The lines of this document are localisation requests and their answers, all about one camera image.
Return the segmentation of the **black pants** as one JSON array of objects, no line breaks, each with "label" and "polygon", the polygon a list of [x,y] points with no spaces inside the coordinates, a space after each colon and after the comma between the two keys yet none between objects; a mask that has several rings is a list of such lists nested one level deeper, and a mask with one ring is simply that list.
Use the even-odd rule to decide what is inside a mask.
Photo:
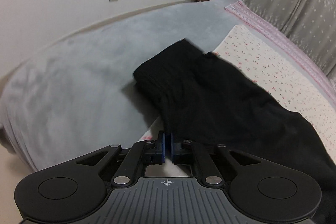
[{"label": "black pants", "polygon": [[322,190],[313,219],[335,223],[335,164],[318,133],[237,67],[180,40],[133,75],[175,140],[225,144],[308,174]]}]

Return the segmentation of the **cherry print white blanket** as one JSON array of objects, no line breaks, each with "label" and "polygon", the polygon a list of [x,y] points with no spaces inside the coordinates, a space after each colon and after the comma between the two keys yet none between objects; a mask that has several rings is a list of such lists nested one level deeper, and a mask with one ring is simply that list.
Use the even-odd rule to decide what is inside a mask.
[{"label": "cherry print white blanket", "polygon": [[187,40],[232,64],[283,108],[301,114],[328,149],[335,147],[335,104],[314,79],[278,46],[236,25],[226,35]]}]

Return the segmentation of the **pink striped patterned cloth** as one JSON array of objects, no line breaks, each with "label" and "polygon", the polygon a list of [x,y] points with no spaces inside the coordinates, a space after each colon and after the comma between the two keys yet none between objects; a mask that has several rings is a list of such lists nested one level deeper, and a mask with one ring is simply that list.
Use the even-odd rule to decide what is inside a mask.
[{"label": "pink striped patterned cloth", "polygon": [[335,90],[327,77],[298,46],[292,43],[276,27],[252,12],[242,0],[226,6],[225,10],[281,48],[315,80],[319,87],[328,95],[333,104],[335,104]]}]

